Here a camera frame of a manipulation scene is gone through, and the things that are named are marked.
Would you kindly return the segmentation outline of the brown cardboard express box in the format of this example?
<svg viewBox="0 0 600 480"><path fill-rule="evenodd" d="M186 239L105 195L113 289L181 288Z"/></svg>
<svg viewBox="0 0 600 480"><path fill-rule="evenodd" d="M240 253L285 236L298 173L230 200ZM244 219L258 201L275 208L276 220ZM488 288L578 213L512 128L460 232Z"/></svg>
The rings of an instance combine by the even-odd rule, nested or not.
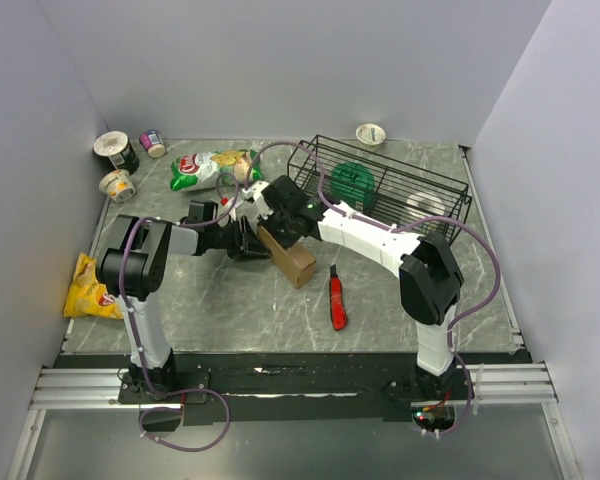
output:
<svg viewBox="0 0 600 480"><path fill-rule="evenodd" d="M302 288L313 278L316 258L303 245L296 243L285 248L263 226L257 228L257 235L270 250L273 263L295 289Z"/></svg>

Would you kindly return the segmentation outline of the red black utility knife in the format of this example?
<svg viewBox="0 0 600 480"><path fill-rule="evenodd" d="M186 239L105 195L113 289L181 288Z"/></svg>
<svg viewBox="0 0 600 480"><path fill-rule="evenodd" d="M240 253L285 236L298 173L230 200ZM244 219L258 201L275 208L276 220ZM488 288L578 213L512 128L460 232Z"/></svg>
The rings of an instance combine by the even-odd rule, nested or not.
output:
<svg viewBox="0 0 600 480"><path fill-rule="evenodd" d="M335 331L342 331L348 323L348 316L343 301L343 287L337 273L336 265L330 267L330 317Z"/></svg>

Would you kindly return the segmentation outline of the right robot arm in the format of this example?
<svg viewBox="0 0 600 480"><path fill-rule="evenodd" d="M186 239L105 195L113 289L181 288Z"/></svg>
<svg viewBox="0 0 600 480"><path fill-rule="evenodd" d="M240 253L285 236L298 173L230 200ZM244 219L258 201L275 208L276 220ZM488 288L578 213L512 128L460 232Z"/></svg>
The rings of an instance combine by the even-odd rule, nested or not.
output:
<svg viewBox="0 0 600 480"><path fill-rule="evenodd" d="M436 399L451 388L454 355L448 331L464 277L443 235L400 232L344 201L312 197L288 176L251 188L259 224L281 245L302 237L339 245L381 265L399 281L403 310L415 321L419 391Z"/></svg>

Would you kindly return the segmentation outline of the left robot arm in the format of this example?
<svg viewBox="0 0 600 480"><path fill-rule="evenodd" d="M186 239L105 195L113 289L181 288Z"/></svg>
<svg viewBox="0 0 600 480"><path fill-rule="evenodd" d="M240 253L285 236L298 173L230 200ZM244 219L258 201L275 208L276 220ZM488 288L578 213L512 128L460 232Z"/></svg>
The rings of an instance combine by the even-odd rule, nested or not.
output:
<svg viewBox="0 0 600 480"><path fill-rule="evenodd" d="M157 303L168 256L199 257L209 250L222 250L237 260L270 256L246 217L231 220L217 203L192 200L180 222L117 216L97 261L96 279L123 313L132 346L125 385L154 401L168 401L184 390Z"/></svg>

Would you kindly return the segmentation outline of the green white chips bag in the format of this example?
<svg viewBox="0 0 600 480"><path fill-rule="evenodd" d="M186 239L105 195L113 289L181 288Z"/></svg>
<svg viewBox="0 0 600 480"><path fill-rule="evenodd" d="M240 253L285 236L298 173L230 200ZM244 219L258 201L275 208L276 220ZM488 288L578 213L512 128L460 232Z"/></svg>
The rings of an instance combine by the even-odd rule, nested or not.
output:
<svg viewBox="0 0 600 480"><path fill-rule="evenodd" d="M232 175L240 185L263 179L260 166L254 163L254 150L224 150L183 155L171 163L170 190L173 192L196 191L214 188L216 181L231 185Z"/></svg>

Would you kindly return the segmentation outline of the purple yogurt cup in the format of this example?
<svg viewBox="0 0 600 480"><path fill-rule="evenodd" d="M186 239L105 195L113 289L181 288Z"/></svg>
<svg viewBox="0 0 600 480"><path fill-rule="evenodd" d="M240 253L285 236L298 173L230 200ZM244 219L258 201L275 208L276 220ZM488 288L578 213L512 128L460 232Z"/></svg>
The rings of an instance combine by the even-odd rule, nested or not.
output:
<svg viewBox="0 0 600 480"><path fill-rule="evenodd" d="M146 130L139 136L139 142L151 158L157 159L166 153L162 135L158 130Z"/></svg>

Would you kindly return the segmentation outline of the white tape roll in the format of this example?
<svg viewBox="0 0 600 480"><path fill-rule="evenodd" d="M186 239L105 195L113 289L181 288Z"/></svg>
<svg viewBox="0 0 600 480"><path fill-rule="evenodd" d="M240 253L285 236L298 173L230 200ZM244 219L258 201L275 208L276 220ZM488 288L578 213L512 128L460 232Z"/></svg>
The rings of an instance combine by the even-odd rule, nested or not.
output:
<svg viewBox="0 0 600 480"><path fill-rule="evenodd" d="M406 215L408 222L414 222L431 216L445 216L446 208L438 196L428 192L415 192L406 200Z"/></svg>

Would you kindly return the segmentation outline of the orange white yogurt cup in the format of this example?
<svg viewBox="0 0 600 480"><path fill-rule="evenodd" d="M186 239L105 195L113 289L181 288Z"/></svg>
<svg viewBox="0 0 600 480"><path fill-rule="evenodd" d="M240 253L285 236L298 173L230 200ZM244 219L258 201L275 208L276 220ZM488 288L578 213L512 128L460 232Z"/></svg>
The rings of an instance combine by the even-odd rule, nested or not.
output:
<svg viewBox="0 0 600 480"><path fill-rule="evenodd" d="M99 182L99 190L115 203L126 202L136 193L130 174L125 169L114 170Z"/></svg>

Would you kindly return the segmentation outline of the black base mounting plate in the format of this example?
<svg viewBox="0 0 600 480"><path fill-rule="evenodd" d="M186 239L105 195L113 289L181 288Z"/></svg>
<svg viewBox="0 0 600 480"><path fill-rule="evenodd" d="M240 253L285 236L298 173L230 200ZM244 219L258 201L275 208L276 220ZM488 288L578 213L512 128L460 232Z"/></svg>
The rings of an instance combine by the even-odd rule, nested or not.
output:
<svg viewBox="0 0 600 480"><path fill-rule="evenodd" d="M151 373L153 393L137 367L121 377L118 400L143 410L174 408L185 425L240 421L379 418L409 422L419 403L472 397L462 367L439 377L413 353L176 354Z"/></svg>

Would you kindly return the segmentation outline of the black tall yogurt cup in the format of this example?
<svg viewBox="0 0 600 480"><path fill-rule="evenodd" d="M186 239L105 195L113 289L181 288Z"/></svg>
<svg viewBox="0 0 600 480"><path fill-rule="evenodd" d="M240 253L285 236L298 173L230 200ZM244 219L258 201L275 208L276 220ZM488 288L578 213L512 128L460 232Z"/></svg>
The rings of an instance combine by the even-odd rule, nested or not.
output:
<svg viewBox="0 0 600 480"><path fill-rule="evenodd" d="M124 132L109 131L102 134L95 140L93 150L96 155L108 158L115 169L133 174L139 168L139 159Z"/></svg>

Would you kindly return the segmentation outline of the yellow snack bag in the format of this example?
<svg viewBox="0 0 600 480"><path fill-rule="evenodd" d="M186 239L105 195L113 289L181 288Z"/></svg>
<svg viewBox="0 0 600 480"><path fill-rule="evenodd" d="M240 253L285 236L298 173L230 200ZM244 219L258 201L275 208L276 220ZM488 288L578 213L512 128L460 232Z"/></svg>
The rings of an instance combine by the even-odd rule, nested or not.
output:
<svg viewBox="0 0 600 480"><path fill-rule="evenodd" d="M64 316L84 316L121 320L123 314L115 298L95 275L96 260L85 253L78 256L72 281L67 293Z"/></svg>

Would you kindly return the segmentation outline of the aluminium frame rail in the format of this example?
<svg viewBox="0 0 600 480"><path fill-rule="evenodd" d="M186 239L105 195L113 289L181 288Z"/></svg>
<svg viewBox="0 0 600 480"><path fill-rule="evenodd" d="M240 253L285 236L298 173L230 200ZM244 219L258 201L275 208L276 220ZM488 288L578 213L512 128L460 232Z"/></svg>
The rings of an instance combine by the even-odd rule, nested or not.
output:
<svg viewBox="0 0 600 480"><path fill-rule="evenodd" d="M174 408L165 405L147 410L137 405L125 406L118 400L121 377L128 372L126 359L119 355L61 355L51 368L41 370L23 434L9 471L9 478L23 479L29 471L38 441L38 428L49 410L95 410L130 408L140 412L165 411L168 419L181 419ZM558 396L548 367L533 363L526 354L515 355L506 362L502 354L466 354L460 364L473 388L471 398L445 404L419 403L412 409L412 419L422 414L425 406L435 410L464 404L466 414L477 413L481 405L539 404L543 408L551 440L565 477L579 479L581 469L574 447L557 407Z"/></svg>

